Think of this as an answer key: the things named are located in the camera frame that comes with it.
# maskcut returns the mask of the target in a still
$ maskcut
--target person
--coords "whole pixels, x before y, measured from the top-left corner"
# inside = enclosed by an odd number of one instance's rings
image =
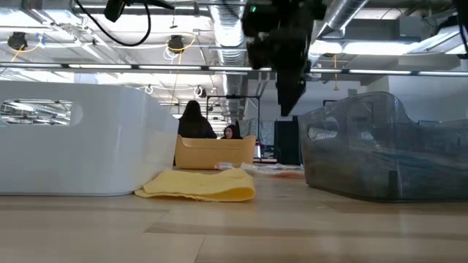
[[[200,104],[195,100],[191,100],[187,103],[184,114],[178,121],[178,134],[184,138],[217,138],[211,124],[202,116]]]
[[[237,128],[235,125],[229,125],[228,127],[224,128],[224,137],[221,139],[238,139],[242,140],[242,137],[238,134]]]

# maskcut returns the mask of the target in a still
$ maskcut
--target dark hair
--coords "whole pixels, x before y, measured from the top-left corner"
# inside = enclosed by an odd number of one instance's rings
[[[224,128],[224,131],[223,131],[224,138],[226,138],[226,130],[227,129],[231,129],[231,131],[233,132],[233,137],[231,139],[242,139],[241,135],[238,134],[238,132],[237,132],[237,126],[233,125],[233,124],[231,124],[228,127]]]
[[[203,116],[202,110],[200,109],[200,104],[195,100],[189,101],[189,103],[187,103],[187,106],[185,106],[185,111],[181,119],[187,121],[198,121],[202,118]]]

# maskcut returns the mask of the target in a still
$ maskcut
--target yellow towel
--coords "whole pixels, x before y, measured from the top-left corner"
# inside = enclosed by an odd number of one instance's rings
[[[255,195],[252,176],[242,169],[229,169],[215,175],[182,171],[161,172],[139,197],[186,197],[207,202],[242,202]]]

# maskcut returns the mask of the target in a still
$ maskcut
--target transparent plastic container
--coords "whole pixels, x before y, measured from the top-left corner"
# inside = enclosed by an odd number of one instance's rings
[[[468,122],[420,125],[385,92],[299,118],[306,182],[383,202],[468,199]]]

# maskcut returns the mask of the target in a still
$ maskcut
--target ceiling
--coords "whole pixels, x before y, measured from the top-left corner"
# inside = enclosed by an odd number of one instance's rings
[[[84,4],[105,4],[105,0],[85,1]],[[451,0],[438,1],[397,1],[397,0],[371,0],[367,3],[355,19],[366,20],[395,20],[402,15],[421,16],[443,12],[451,8]],[[0,61],[26,62],[26,63],[59,63],[59,64],[183,64],[183,65],[217,65],[218,54],[215,49],[216,38],[213,21],[210,17],[193,15],[152,15],[151,34],[146,42],[139,47],[123,47],[109,39],[101,30],[90,21],[80,10],[55,9],[45,12],[47,23],[41,21],[39,16],[12,4],[0,3]],[[137,42],[147,29],[147,17],[144,9],[132,10],[133,15],[124,13],[116,23],[112,23],[103,15],[95,12],[93,16],[107,29],[109,33],[124,42]],[[31,52],[18,53],[6,44],[8,36],[14,31],[26,31],[28,48]],[[181,57],[171,58],[166,52],[166,42],[171,35],[181,35],[187,48]],[[456,56],[434,54],[426,56],[412,56],[411,64],[408,57],[402,56],[367,56],[352,54],[337,54],[336,56],[322,56],[318,63],[323,68],[354,68],[354,69],[452,69],[458,63]],[[66,83],[99,83],[127,85],[140,88],[142,91],[154,96],[161,103],[170,106],[172,103],[183,105],[190,99],[198,98],[194,89],[198,86],[205,88],[208,94],[224,95],[223,76],[212,75],[185,75],[172,74],[172,72],[149,73],[73,73],[58,71],[32,71],[27,69],[0,69],[0,80],[25,81],[53,81]],[[344,87],[359,86],[362,81],[369,78],[366,75],[339,75]],[[333,88],[335,75],[322,74],[318,82],[308,85],[310,96],[320,98],[321,92]],[[256,95],[255,88],[258,82],[249,81],[248,92]],[[274,82],[270,80],[265,86],[263,100],[276,101]],[[222,114],[227,103],[219,100],[222,107],[215,107],[214,112]],[[180,107],[171,107],[173,113],[180,112]]]

